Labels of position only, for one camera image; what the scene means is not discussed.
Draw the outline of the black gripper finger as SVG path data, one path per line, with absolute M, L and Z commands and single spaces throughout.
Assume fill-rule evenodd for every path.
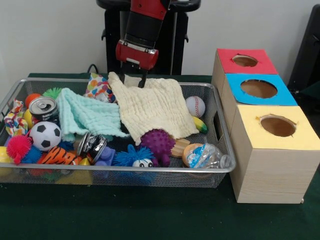
M 119 79 L 122 83 L 125 82 L 125 75 L 126 75 L 127 71 L 128 71 L 128 63 L 122 62 L 120 72 L 119 72 Z
M 141 73 L 142 76 L 141 76 L 140 82 L 138 83 L 138 87 L 139 88 L 143 88 L 145 86 L 145 83 L 146 83 L 146 80 L 147 80 L 148 70 L 140 68 L 139 69 L 139 73 Z

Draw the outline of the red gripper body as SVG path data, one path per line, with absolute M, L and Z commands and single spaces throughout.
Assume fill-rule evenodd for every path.
M 119 40 L 115 48 L 116 59 L 138 65 L 143 70 L 151 70 L 157 63 L 159 51 Z

